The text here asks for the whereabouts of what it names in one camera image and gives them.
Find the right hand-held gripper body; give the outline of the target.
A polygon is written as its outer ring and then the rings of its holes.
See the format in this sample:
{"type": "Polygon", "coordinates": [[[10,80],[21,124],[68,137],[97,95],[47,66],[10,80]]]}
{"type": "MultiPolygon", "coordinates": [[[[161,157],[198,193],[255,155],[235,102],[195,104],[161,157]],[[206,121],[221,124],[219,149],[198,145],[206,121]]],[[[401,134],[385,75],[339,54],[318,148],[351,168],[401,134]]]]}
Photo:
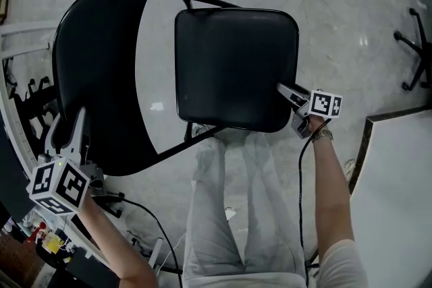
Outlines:
{"type": "Polygon", "coordinates": [[[311,135],[308,128],[309,116],[316,115],[325,119],[336,119],[340,116],[343,96],[312,90],[310,94],[292,93],[294,116],[292,128],[296,134],[305,139],[311,135]]]}

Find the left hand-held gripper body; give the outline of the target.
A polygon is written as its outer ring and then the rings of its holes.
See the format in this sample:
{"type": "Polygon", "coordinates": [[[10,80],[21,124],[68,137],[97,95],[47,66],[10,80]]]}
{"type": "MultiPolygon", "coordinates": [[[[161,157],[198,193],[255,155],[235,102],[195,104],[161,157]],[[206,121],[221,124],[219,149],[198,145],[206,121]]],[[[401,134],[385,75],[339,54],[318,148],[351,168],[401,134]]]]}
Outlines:
{"type": "Polygon", "coordinates": [[[73,151],[58,155],[51,145],[44,145],[38,165],[32,171],[30,199],[55,215],[80,212],[85,195],[105,195],[102,170],[87,158],[90,146],[84,146],[84,160],[73,151]]]}

